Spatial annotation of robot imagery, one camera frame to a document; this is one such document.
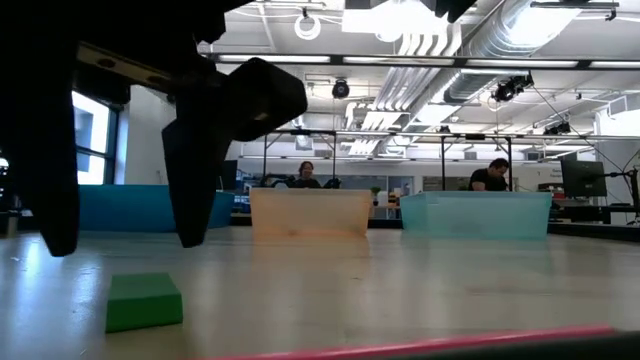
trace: pink edge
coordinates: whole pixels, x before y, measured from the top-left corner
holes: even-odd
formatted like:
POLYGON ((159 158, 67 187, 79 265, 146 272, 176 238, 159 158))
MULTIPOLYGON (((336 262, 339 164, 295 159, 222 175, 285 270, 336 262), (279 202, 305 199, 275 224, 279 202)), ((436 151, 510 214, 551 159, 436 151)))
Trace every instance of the pink edge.
POLYGON ((472 335, 447 339, 433 339, 399 345, 339 348, 322 351, 299 351, 249 357, 227 357, 218 358, 217 360, 342 360, 370 358, 372 356, 406 356, 425 354, 437 350, 456 349, 460 347, 608 335, 615 332, 615 329, 610 326, 569 327, 555 330, 533 330, 494 333, 488 335, 472 335))

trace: plastic storage bin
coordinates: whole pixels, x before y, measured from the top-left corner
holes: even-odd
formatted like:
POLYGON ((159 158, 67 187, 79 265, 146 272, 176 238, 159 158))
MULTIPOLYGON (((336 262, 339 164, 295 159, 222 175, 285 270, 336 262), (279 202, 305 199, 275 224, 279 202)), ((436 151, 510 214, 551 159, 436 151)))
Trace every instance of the plastic storage bin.
POLYGON ((550 207, 549 193, 433 191, 400 199, 404 229, 433 238, 543 240, 550 207))
POLYGON ((254 188, 251 222, 256 236, 366 237, 369 190, 254 188))
MULTIPOLYGON (((218 192, 209 228, 231 222, 234 194, 218 192)), ((166 185, 81 185, 80 230, 173 232, 169 187, 166 185)))

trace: person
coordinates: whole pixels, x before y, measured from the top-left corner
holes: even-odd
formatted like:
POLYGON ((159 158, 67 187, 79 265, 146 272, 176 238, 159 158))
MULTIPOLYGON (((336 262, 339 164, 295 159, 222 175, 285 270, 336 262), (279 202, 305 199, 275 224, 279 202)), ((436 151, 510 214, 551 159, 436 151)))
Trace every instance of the person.
POLYGON ((298 169, 300 177, 293 183, 293 187, 297 189, 320 189, 320 183, 313 179, 313 164, 311 161, 303 161, 298 169))
POLYGON ((509 170, 509 162, 505 159, 495 159, 486 169, 473 172, 469 180, 469 191, 506 191, 507 181, 504 174, 509 170))

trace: light blue bin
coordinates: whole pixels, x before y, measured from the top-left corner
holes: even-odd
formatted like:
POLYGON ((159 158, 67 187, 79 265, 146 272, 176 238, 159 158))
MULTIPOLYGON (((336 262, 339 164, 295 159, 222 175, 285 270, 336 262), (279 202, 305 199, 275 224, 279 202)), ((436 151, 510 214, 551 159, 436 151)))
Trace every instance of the light blue bin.
MULTIPOLYGON (((209 228, 231 222, 234 194, 218 192, 209 228)), ((173 232, 176 223, 166 185, 81 185, 80 230, 173 232)))
POLYGON ((430 238, 543 240, 550 193, 431 191, 400 199, 406 231, 430 238))

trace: security camera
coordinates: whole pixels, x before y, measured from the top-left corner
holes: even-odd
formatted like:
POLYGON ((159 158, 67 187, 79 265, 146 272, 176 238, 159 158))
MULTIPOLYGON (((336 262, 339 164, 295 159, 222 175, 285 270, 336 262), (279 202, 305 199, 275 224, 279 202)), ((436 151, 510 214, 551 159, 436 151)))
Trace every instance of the security camera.
POLYGON ((347 85, 346 79, 336 80, 333 85, 333 91, 331 92, 335 99, 344 99, 349 96, 349 85, 347 85))

